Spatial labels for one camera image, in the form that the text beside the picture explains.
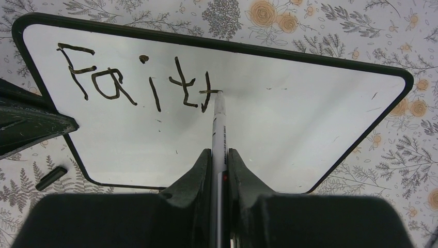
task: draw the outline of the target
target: white board surface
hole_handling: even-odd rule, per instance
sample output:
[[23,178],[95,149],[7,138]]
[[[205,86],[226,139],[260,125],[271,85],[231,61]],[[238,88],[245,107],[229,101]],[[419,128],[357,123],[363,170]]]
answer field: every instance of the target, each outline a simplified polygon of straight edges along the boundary
[[[100,183],[167,187],[187,172],[204,148],[211,148],[214,94],[205,113],[205,73],[222,90],[227,107],[227,142],[246,166],[272,189],[303,193],[335,164],[403,91],[403,78],[297,61],[196,48],[150,40],[34,24],[23,33],[44,84],[61,114],[80,128],[71,140],[91,179]],[[64,49],[88,100],[73,81],[58,43],[94,50]],[[142,64],[140,55],[149,60]],[[178,57],[187,82],[183,105]],[[118,99],[100,95],[91,75],[118,69]],[[152,77],[161,112],[148,78]],[[111,76],[99,88],[115,94]]]

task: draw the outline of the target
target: floral tablecloth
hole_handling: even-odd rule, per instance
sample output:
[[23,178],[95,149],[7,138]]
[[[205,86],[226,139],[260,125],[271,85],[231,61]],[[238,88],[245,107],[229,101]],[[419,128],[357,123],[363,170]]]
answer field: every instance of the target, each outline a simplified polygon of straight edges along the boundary
[[[0,78],[35,94],[40,91],[11,39],[14,20],[30,12],[407,69],[413,90],[314,193],[381,197],[417,247],[438,237],[437,0],[1,0],[0,6]],[[38,192],[36,182],[60,164],[68,174]],[[149,190],[89,183],[62,137],[44,141],[0,161],[0,247],[11,245],[38,200],[62,192]]]

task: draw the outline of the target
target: marker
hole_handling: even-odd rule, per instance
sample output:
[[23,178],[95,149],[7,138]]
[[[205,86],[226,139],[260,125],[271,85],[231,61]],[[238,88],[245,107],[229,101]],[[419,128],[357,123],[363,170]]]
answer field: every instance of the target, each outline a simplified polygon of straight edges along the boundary
[[225,199],[228,177],[228,148],[225,126],[225,99],[222,91],[217,92],[214,100],[212,135],[212,187],[210,208],[210,245],[213,248],[229,247],[229,237],[225,236]]

